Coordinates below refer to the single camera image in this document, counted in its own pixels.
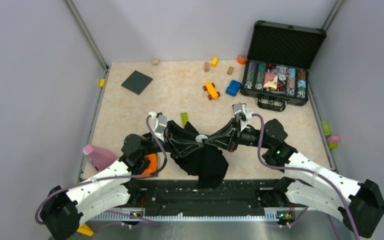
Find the black garment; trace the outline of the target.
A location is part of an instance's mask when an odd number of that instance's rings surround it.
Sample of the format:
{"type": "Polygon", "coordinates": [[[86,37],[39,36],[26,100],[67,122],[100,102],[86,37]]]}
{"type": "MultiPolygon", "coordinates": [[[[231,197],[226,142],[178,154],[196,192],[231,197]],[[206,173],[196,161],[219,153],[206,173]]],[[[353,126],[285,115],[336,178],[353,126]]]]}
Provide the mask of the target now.
{"type": "Polygon", "coordinates": [[[229,167],[223,152],[208,144],[186,156],[178,156],[172,151],[170,157],[188,175],[198,176],[198,188],[217,188],[229,167]]]}

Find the round white brooch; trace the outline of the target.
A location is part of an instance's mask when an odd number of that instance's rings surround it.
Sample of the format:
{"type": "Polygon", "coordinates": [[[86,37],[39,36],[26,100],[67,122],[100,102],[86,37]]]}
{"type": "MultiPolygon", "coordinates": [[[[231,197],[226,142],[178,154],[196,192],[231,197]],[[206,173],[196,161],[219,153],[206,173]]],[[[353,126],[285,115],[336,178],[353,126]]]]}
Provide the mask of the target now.
{"type": "Polygon", "coordinates": [[[195,141],[198,143],[203,143],[207,139],[208,139],[208,136],[204,134],[199,134],[195,137],[195,141]]]}

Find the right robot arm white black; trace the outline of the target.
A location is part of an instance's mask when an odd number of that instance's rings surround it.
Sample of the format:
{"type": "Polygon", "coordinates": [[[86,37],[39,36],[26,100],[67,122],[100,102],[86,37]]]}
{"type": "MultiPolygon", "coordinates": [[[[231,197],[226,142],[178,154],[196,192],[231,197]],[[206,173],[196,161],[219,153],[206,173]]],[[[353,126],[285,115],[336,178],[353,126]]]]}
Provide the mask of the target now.
{"type": "Polygon", "coordinates": [[[305,205],[341,221],[359,238],[373,236],[384,215],[384,199],[379,185],[370,179],[357,181],[340,175],[310,160],[296,148],[287,144],[287,133],[277,119],[261,125],[232,126],[199,137],[199,141],[234,151],[238,145],[257,147],[259,161],[273,170],[285,174],[280,188],[273,192],[279,206],[289,203],[305,205]]]}

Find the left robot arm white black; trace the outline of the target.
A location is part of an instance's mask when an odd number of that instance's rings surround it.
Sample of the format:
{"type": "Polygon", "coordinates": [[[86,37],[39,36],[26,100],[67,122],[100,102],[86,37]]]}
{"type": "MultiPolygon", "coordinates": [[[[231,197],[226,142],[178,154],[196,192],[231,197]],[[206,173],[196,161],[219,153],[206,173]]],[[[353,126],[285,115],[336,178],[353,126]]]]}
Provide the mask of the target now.
{"type": "Polygon", "coordinates": [[[185,127],[169,121],[159,130],[149,127],[143,135],[129,134],[122,146],[122,156],[110,166],[70,187],[56,186],[35,212],[35,221],[44,225],[56,240],[67,240],[81,225],[117,206],[134,207],[140,193],[128,184],[134,178],[147,177],[147,155],[168,153],[189,155],[200,149],[199,133],[187,123],[185,127]]]}

